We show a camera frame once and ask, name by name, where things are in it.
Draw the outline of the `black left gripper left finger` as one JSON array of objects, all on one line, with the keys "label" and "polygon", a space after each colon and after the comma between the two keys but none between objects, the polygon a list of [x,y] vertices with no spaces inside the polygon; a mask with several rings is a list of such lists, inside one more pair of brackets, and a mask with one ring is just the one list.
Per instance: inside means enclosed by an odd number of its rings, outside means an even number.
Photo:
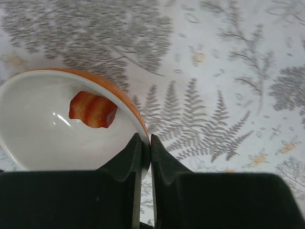
[{"label": "black left gripper left finger", "polygon": [[1,228],[139,228],[142,152],[134,134],[97,170],[2,172]]}]

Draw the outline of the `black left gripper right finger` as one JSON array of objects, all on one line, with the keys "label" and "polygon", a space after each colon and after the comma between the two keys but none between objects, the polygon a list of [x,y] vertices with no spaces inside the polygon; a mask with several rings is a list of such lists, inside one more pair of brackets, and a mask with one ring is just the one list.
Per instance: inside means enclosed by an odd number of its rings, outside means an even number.
[{"label": "black left gripper right finger", "polygon": [[288,187],[270,173],[189,170],[151,137],[154,220],[157,229],[302,229]]}]

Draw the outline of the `small white bowl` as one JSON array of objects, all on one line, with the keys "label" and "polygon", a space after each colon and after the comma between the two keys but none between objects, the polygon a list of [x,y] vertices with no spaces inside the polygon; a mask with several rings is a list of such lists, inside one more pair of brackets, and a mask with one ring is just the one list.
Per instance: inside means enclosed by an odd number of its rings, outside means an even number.
[{"label": "small white bowl", "polygon": [[[109,127],[70,118],[71,101],[79,92],[117,106]],[[0,146],[21,170],[95,170],[135,133],[143,145],[145,176],[150,164],[145,123],[128,94],[108,79],[84,70],[49,68],[20,73],[0,87]]]}]

